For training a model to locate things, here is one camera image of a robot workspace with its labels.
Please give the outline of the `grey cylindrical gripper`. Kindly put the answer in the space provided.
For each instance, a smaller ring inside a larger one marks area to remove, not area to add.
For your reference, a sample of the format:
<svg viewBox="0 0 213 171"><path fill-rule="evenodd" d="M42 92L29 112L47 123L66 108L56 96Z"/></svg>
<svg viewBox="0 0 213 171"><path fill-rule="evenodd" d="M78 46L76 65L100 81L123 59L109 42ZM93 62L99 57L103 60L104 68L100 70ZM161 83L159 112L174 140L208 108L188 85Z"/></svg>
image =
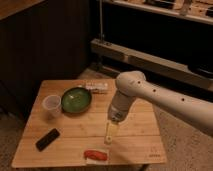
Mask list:
<svg viewBox="0 0 213 171"><path fill-rule="evenodd" d="M126 119L129 110L134 102L134 98L127 96L120 91L116 91L108 108L108 119L104 143L112 143L113 137L117 134L119 124Z"/></svg>

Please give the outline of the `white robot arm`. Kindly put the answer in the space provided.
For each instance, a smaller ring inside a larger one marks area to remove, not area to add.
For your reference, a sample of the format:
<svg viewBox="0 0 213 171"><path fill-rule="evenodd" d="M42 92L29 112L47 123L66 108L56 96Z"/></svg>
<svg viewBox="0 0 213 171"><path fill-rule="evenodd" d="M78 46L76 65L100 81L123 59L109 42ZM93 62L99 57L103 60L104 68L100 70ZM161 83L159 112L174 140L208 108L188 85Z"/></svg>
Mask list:
<svg viewBox="0 0 213 171"><path fill-rule="evenodd" d="M213 103L149 83L140 71L122 72L115 79L116 92L108 108L105 144L111 144L137 98L144 99L204 134L213 137Z"/></svg>

